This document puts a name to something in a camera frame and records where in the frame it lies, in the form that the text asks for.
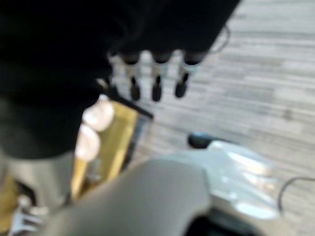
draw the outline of yellow object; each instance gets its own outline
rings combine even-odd
[[[138,113],[133,109],[117,102],[112,102],[112,104],[115,111],[114,120],[105,131],[99,133],[101,138],[98,155],[101,177],[99,183],[109,181],[119,174],[138,119]],[[95,187],[95,185],[87,188],[85,186],[88,166],[88,162],[75,160],[72,179],[72,197],[75,200]],[[16,205],[17,197],[13,180],[8,177],[3,192],[0,194],[0,233],[9,229]]]

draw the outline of gray plastic part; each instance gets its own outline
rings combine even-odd
[[[99,187],[53,217],[37,236],[183,236],[207,215],[201,168],[151,160]]]
[[[15,180],[34,191],[36,207],[47,208],[47,215],[63,206],[71,193],[73,152],[39,160],[8,158]]]

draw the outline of silver metal part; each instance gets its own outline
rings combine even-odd
[[[30,188],[35,195],[32,206],[27,196],[20,196],[20,205],[33,215],[49,215],[65,204],[71,193],[73,152],[39,160],[8,158],[8,167],[14,179]]]
[[[182,61],[182,63],[180,64],[180,67],[179,67],[179,79],[182,80],[184,75],[187,73],[191,77],[192,75],[194,75],[197,72],[197,70],[199,68],[200,68],[200,63],[196,64],[196,65],[188,65],[184,61]]]
[[[161,157],[165,161],[202,167],[209,185],[212,207],[252,226],[254,235],[289,236],[275,195],[275,166],[239,145],[214,141],[207,150],[185,151]]]
[[[152,65],[152,76],[153,76],[153,79],[154,79],[154,83],[156,82],[157,76],[160,75],[162,80],[166,77],[167,66],[168,66],[168,62],[165,62],[165,63],[157,63],[155,61],[153,62],[153,65]]]
[[[22,207],[18,207],[14,212],[12,226],[8,236],[19,235],[21,232],[36,232],[38,226],[43,221],[36,216],[32,216],[23,212]]]
[[[102,160],[97,157],[89,162],[88,170],[86,173],[86,180],[91,182],[99,182],[101,180],[100,166]]]

